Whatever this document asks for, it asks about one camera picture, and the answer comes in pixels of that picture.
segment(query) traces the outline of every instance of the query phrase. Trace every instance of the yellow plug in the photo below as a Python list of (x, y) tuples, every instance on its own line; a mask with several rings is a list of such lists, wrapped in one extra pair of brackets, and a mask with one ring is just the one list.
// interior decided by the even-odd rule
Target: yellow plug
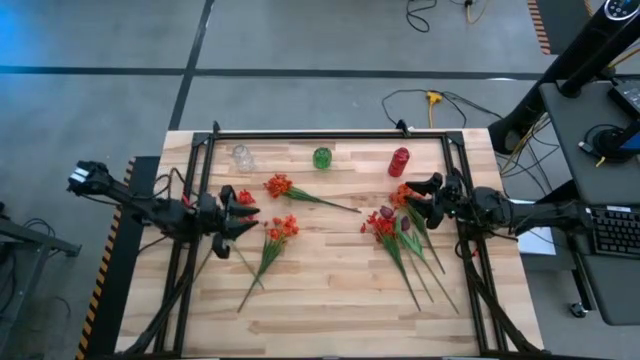
[(442, 101), (442, 95), (435, 91), (427, 91), (429, 99), (429, 128), (433, 128), (433, 106)]

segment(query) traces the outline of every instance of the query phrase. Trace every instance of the keyboard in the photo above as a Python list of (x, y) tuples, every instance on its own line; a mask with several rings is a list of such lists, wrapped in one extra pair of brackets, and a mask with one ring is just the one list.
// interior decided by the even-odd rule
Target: keyboard
[(640, 214), (591, 209), (596, 254), (640, 259)]

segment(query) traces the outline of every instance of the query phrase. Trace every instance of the concrete floor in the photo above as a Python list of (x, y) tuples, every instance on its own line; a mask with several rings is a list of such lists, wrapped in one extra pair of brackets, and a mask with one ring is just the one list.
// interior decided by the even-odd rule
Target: concrete floor
[[(204, 1), (0, 0), (0, 65), (184, 68)], [(493, 0), (475, 26), (465, 24), (461, 7), (440, 1), (425, 13), (428, 34), (406, 24), (404, 6), (400, 0), (217, 0), (198, 68), (535, 73), (553, 60), (540, 52), (525, 0)], [(637, 73), (638, 60), (624, 72)], [(181, 76), (0, 75), (0, 199), (16, 221), (42, 217), (60, 237), (83, 244), (80, 257), (47, 264), (31, 316), (17, 325), (14, 354), (75, 354), (112, 209), (65, 192), (66, 178), (79, 159), (103, 161), (121, 178), (129, 158), (158, 155), (180, 83)], [(226, 129), (389, 128), (380, 99), (408, 88), (453, 91), (506, 114), (531, 85), (196, 77), (179, 128), (208, 129), (213, 120)], [(469, 127), (493, 121), (463, 109)], [(427, 124), (419, 95), (399, 95), (389, 110), (416, 127)], [(437, 127), (461, 126), (447, 104), (434, 114)], [(542, 138), (556, 141), (551, 127)], [(534, 148), (539, 156), (548, 151)], [(554, 187), (570, 177), (560, 151), (543, 168)], [(543, 195), (526, 174), (504, 183), (513, 197)], [(640, 327), (610, 327), (598, 313), (579, 320), (566, 312), (577, 300), (569, 273), (527, 276), (547, 349), (617, 359), (640, 353), (633, 340)], [(54, 296), (70, 303), (69, 317)]]

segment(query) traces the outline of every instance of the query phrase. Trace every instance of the wooden tabletop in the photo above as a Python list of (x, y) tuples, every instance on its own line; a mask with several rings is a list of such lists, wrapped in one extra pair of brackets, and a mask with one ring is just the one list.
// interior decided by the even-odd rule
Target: wooden tabletop
[[(502, 189), (486, 129), (465, 129), (465, 144), (473, 183)], [(172, 167), (186, 172), (192, 138), (190, 131), (167, 134), (159, 174)], [(405, 259), (409, 280), (422, 311), (418, 311), (402, 277), (386, 251), (371, 234), (361, 234), (366, 215), (388, 205), (388, 195), (398, 184), (424, 180), (433, 172), (446, 173), (438, 140), (247, 140), (256, 169), (239, 172), (231, 151), (240, 142), (216, 141), (208, 189), (217, 194), (224, 184), (236, 191), (249, 190), (261, 209), (258, 219), (294, 214), (300, 226), (285, 252), (262, 278), (242, 312), (237, 308), (253, 277), (237, 253), (228, 260), (212, 256), (197, 278), (186, 328), (184, 356), (200, 357), (303, 357), (303, 356), (439, 356), (477, 355), (469, 295), (462, 262), (454, 254), (457, 233), (445, 220), (430, 231), (431, 240), (446, 270), (442, 274), (433, 255), (427, 261), (457, 305), (457, 314), (443, 292), (419, 264), (433, 295), (432, 303)], [(333, 153), (328, 171), (316, 170), (311, 157), (317, 147)], [(392, 178), (386, 170), (395, 149), (411, 153), (403, 176)], [(198, 165), (201, 169), (202, 158)], [(286, 173), (310, 194), (350, 207), (351, 213), (321, 204), (272, 199), (262, 184), (275, 172)], [(194, 189), (199, 187), (200, 173)], [(181, 184), (174, 181), (173, 194)], [(145, 230), (141, 246), (160, 238), (158, 230)], [(264, 230), (261, 226), (237, 240), (237, 247), (257, 269)], [(197, 266), (209, 251), (203, 239)], [(515, 242), (488, 241), (500, 304), (515, 325), (536, 346), (542, 346), (522, 262)], [(117, 349), (135, 341), (160, 306), (171, 252), (164, 241), (145, 250), (136, 263)], [(170, 319), (167, 346), (173, 339), (175, 314)], [(486, 307), (487, 333), (493, 330)]]

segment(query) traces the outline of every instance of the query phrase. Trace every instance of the green glass cup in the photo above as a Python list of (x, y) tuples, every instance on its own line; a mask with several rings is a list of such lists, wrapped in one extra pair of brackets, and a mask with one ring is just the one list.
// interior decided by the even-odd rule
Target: green glass cup
[(316, 169), (326, 169), (331, 165), (331, 150), (327, 148), (317, 148), (313, 152), (313, 166)]

